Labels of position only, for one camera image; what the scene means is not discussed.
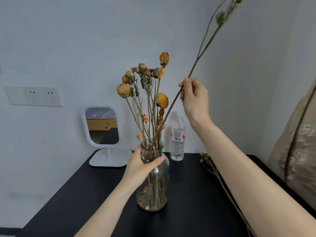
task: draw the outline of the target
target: fabric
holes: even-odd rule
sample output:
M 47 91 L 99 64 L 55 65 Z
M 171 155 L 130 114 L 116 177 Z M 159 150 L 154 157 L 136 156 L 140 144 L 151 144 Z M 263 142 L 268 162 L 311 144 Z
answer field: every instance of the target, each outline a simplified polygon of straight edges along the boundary
M 267 166 L 316 210 L 316 79 L 295 107 Z M 285 166 L 288 162 L 285 178 Z

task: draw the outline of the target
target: plastic water bottle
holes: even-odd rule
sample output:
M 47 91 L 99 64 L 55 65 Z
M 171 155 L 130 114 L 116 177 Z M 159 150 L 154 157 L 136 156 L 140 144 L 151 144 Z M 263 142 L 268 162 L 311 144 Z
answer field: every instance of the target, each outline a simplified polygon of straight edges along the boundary
M 177 112 L 177 118 L 171 126 L 171 149 L 170 155 L 173 160 L 182 160 L 184 156 L 186 124 L 183 119 L 183 113 Z

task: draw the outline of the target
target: right hand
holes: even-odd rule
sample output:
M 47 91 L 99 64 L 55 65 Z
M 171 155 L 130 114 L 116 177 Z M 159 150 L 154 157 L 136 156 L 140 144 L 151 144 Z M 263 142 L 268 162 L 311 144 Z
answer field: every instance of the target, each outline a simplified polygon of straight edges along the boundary
M 184 89 L 181 91 L 180 99 L 184 106 L 184 112 L 192 128 L 196 131 L 200 124 L 211 120 L 209 116 L 208 91 L 197 78 L 186 77 L 179 84 L 179 87 L 183 86 Z

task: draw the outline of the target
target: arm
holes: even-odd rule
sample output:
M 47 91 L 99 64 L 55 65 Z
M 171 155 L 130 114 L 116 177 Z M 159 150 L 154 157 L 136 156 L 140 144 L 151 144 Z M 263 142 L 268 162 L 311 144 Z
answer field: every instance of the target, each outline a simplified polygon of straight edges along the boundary
M 316 220 L 216 127 L 208 111 L 207 89 L 186 78 L 181 99 L 192 128 L 258 237 L 310 237 Z
M 129 197 L 143 183 L 149 172 L 164 161 L 164 157 L 159 157 L 151 163 L 144 164 L 140 152 L 138 146 L 128 161 L 121 182 L 75 237 L 111 236 Z

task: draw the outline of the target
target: clear glass jar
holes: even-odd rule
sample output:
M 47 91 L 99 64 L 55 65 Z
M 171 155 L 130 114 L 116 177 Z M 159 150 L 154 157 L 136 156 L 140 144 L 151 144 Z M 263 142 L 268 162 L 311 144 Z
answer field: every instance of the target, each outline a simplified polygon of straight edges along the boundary
M 147 149 L 144 142 L 141 142 L 141 159 L 147 164 L 159 156 L 164 156 L 165 160 L 153 169 L 136 189 L 136 200 L 140 208 L 145 211 L 154 212 L 162 209 L 167 203 L 167 186 L 169 183 L 169 160 L 162 153 L 163 142 L 157 149 Z

